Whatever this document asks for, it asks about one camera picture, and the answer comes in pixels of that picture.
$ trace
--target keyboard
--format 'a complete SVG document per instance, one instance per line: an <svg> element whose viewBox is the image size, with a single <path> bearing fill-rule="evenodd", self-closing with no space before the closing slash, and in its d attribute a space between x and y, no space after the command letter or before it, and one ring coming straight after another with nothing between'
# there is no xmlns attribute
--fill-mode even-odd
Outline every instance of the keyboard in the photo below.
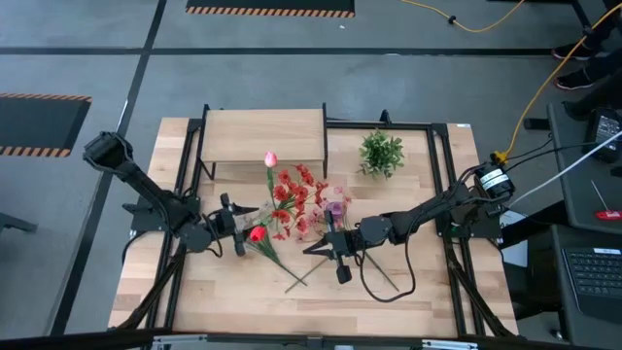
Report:
<svg viewBox="0 0 622 350"><path fill-rule="evenodd" d="M567 248L563 252L579 310L622 324L622 249Z"/></svg>

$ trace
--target green potted plant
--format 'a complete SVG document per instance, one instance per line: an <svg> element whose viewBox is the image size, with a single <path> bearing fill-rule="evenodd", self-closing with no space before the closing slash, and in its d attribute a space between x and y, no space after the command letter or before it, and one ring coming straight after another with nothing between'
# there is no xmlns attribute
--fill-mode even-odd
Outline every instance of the green potted plant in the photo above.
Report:
<svg viewBox="0 0 622 350"><path fill-rule="evenodd" d="M389 137L386 132L375 130L369 136L363 138L361 151L361 172L363 175L382 174L386 179L393 176L398 167L404 166L401 162L404 154L401 152L401 139Z"/></svg>

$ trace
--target orange and black striped tape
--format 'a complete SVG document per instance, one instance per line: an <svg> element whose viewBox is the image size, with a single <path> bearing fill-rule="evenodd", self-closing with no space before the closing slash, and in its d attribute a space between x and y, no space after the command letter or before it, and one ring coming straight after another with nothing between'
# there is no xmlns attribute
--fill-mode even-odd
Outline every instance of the orange and black striped tape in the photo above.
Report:
<svg viewBox="0 0 622 350"><path fill-rule="evenodd" d="M193 15L250 15L250 16L293 16L293 17L322 17L322 18L353 18L352 11L330 10L290 10L290 9L253 9L228 7L196 7L186 8L186 12Z"/></svg>
<svg viewBox="0 0 622 350"><path fill-rule="evenodd" d="M0 97L6 98L35 98L35 99L57 99L66 101L86 101L92 102L93 98L80 95L58 95L51 93L0 93Z"/></svg>
<svg viewBox="0 0 622 350"><path fill-rule="evenodd" d="M0 146L0 156L65 158L69 157L70 154L71 150L69 149Z"/></svg>

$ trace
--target gray floor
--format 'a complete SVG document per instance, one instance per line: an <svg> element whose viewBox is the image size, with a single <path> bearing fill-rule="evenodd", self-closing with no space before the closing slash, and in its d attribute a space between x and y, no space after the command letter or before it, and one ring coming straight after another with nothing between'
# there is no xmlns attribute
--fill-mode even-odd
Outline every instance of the gray floor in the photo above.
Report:
<svg viewBox="0 0 622 350"><path fill-rule="evenodd" d="M603 10L598 2L583 3L592 19ZM499 29L480 35L459 31L442 17L397 0L357 0L353 20L190 16L184 4L168 1L156 47L549 48L575 40L581 30L571 7L550 4L525 5ZM512 6L484 0L435 5L471 27L491 22ZM4 0L0 47L142 47L155 9L154 0ZM0 55L1 91L93 96L69 158L0 157L0 211L39 224L34 234L5 230L0 236L0 338L46 332L98 175L82 161L80 150L99 130L115 129L138 58ZM126 138L136 161L146 167L162 117L198 117L206 102L226 109L316 108L327 102L334 118L376 120L388 109L396 121L470 123L484 159L507 146L521 112L555 65L548 57L511 56L152 56ZM579 66L571 64L566 71ZM550 87L531 117L544 117L546 103L580 95ZM545 140L545 132L523 130L515 152ZM556 170L553 157L543 157L517 168L512 179L520 194ZM121 204L136 197L113 182L69 320L70 333L106 328L131 219ZM560 197L555 184L515 209L534 212ZM519 324L521 334L549 338L548 324L528 321Z"/></svg>

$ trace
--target wooden board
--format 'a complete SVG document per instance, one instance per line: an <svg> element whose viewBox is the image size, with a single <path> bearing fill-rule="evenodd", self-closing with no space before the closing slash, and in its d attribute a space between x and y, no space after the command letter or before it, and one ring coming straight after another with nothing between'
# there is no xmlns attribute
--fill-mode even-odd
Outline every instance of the wooden board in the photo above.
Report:
<svg viewBox="0 0 622 350"><path fill-rule="evenodd" d="M164 119L155 142L149 174L164 188L175 181L176 166L184 144L187 119ZM449 125L456 171L477 163L468 127ZM357 174L358 147L368 130L328 130L328 181L331 194L343 186L353 197L349 221L391 210L404 210L434 195L426 135L423 131L391 131L404 144L405 167L389 181L374 181ZM227 192L240 205L259 205L268 199L262 164L219 165L219 177L202 178L200 196L203 210L219 206L218 195ZM312 171L320 174L320 168ZM442 242L432 222L411 237L409 253L417 278L417 289L409 297L380 303L365 292L359 269L347 261L353 280L336 281L334 262L326 262L305 279L307 287L285 290L293 278L270 260L249 251L243 258L233 252L231 239L223 241L225 255L188 255L175 315L174 329L184 332L226 333L322 333L377 336L455 336L453 305L448 286ZM153 283L162 242L161 232L146 234L129 249L121 274L110 325L129 316ZM309 243L273 241L283 263L302 276L321 258L304 256ZM480 293L511 331L517 333L499 252L484 240L470 243ZM404 246L385 244L369 252L398 285L410 288L404 260ZM365 264L365 280L382 298L393 290L371 264ZM163 322L168 291L163 294L157 324ZM463 295L466 323L472 332L468 298Z"/></svg>
<svg viewBox="0 0 622 350"><path fill-rule="evenodd" d="M324 160L322 110L208 112L204 161L257 162L268 151L283 161Z"/></svg>

